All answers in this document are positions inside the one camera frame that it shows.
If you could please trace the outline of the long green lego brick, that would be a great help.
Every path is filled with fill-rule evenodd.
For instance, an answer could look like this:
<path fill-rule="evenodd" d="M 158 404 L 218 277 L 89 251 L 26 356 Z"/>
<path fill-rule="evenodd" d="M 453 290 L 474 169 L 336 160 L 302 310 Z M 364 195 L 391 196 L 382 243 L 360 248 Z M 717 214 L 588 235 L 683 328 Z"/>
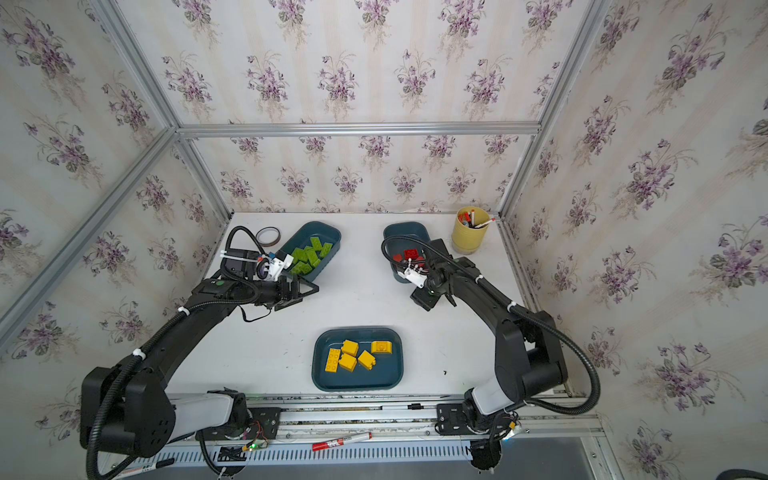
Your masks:
<path fill-rule="evenodd" d="M 301 248 L 295 248 L 293 252 L 291 253 L 292 257 L 297 262 L 306 262 L 307 261 L 307 255 L 304 249 Z"/>

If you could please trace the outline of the long yellow lego brick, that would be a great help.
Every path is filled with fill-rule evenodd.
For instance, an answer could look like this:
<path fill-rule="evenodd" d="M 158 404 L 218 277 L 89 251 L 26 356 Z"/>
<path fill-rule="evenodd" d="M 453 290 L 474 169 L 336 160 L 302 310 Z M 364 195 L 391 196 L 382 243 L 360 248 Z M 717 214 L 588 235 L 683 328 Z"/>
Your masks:
<path fill-rule="evenodd" d="M 342 355 L 342 352 L 340 349 L 330 348 L 328 351 L 328 356 L 327 356 L 324 371 L 327 373 L 337 373 L 341 355 Z"/>

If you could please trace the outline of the small yellow lego brick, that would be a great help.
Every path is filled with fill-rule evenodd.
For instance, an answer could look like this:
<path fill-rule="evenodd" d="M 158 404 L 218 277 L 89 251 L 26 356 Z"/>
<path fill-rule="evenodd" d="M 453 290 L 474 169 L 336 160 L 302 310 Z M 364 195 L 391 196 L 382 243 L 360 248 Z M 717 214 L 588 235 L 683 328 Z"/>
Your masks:
<path fill-rule="evenodd" d="M 358 364 L 355 356 L 343 353 L 338 360 L 338 366 L 348 372 L 353 372 Z"/>

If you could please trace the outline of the yellow lego brick front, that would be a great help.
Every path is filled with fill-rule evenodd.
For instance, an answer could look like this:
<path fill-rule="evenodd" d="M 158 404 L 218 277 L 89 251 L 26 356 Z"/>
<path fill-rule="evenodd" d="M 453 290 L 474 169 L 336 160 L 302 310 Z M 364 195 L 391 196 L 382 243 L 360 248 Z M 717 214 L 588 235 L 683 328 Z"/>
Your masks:
<path fill-rule="evenodd" d="M 366 370 L 372 370 L 376 365 L 376 358 L 370 352 L 364 350 L 357 358 L 357 362 Z"/>

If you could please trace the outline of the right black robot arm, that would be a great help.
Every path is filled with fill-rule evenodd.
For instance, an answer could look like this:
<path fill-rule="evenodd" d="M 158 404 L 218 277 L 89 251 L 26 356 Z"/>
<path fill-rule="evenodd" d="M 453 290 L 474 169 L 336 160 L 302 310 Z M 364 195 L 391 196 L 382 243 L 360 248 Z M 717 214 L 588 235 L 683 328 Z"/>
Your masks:
<path fill-rule="evenodd" d="M 462 402 L 468 429 L 495 438 L 496 422 L 526 405 L 567 416 L 597 406 L 602 389 L 596 366 L 547 312 L 533 312 L 505 295 L 470 259 L 449 254 L 441 239 L 393 235 L 382 240 L 381 252 L 395 273 L 415 286 L 414 303 L 429 311 L 442 298 L 453 306 L 462 301 L 494 335 L 493 377 L 469 389 Z M 589 395 L 576 406 L 537 397 L 568 379 L 565 348 L 579 359 L 590 383 Z"/>

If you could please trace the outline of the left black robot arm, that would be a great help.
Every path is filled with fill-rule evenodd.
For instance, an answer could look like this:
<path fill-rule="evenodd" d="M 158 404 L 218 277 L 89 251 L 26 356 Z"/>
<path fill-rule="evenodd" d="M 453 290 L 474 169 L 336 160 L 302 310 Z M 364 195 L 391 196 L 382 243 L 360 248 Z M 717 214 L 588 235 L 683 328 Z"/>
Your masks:
<path fill-rule="evenodd" d="M 255 247 L 235 249 L 244 233 Z M 149 458 L 174 440 L 190 435 L 205 440 L 207 430 L 246 432 L 253 416 L 243 393 L 229 388 L 180 400 L 166 388 L 202 339 L 245 305 L 279 311 L 319 291 L 318 285 L 288 272 L 288 254 L 269 255 L 248 228 L 228 234 L 221 263 L 202 280 L 143 345 L 111 368 L 97 367 L 81 385 L 80 444 L 90 479 L 114 479 L 138 458 Z"/>

